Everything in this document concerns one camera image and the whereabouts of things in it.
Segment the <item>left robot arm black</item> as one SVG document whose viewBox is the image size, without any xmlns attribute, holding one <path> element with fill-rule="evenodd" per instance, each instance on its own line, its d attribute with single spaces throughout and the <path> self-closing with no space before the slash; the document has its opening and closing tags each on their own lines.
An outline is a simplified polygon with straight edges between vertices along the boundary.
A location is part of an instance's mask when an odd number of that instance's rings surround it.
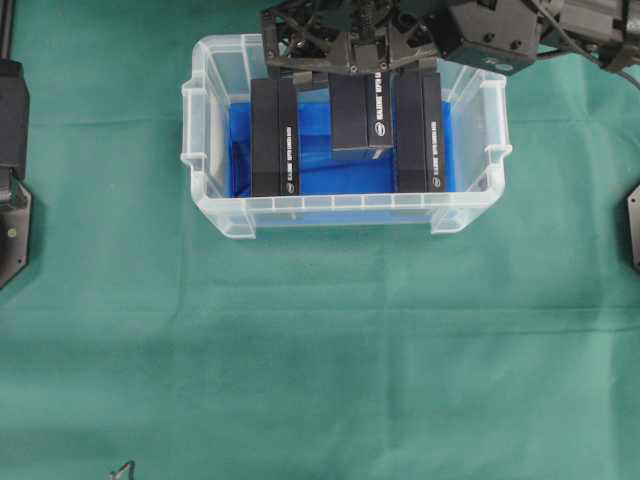
<svg viewBox="0 0 640 480">
<path fill-rule="evenodd" d="M 1 61 L 1 284 L 28 263 L 32 194 L 24 185 L 30 96 L 22 64 Z"/>
</svg>

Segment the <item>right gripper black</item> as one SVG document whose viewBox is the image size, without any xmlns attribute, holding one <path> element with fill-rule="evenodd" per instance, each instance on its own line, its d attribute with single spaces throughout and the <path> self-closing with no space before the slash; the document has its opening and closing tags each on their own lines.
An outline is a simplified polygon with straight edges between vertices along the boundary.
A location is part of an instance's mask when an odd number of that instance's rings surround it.
<svg viewBox="0 0 640 480">
<path fill-rule="evenodd" d="M 435 29 L 456 1 L 282 1 L 259 13 L 270 75 L 293 75 L 298 93 L 329 75 L 438 72 Z"/>
</svg>

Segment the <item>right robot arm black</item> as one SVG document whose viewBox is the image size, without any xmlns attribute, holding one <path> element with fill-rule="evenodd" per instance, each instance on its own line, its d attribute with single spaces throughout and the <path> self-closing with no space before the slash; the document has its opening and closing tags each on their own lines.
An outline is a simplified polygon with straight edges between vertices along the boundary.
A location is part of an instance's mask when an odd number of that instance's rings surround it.
<svg viewBox="0 0 640 480">
<path fill-rule="evenodd" d="M 305 89 L 377 73 L 414 85 L 440 59 L 510 76 L 570 54 L 639 84 L 636 1 L 281 1 L 260 19 L 269 76 Z"/>
</svg>

